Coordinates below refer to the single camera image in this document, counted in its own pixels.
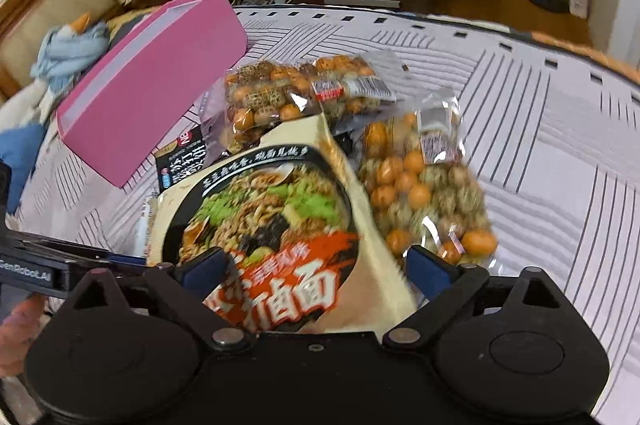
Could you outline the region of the left hand painted nails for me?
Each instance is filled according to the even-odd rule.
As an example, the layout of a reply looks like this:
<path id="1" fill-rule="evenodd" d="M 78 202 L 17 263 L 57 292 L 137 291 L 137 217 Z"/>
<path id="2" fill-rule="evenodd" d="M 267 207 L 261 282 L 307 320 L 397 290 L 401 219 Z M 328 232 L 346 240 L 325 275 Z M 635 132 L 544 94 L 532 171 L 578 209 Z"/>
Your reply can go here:
<path id="1" fill-rule="evenodd" d="M 47 298 L 30 295 L 15 306 L 1 323 L 0 372 L 2 377 L 23 372 L 24 362 L 32 341 L 40 331 Z"/>

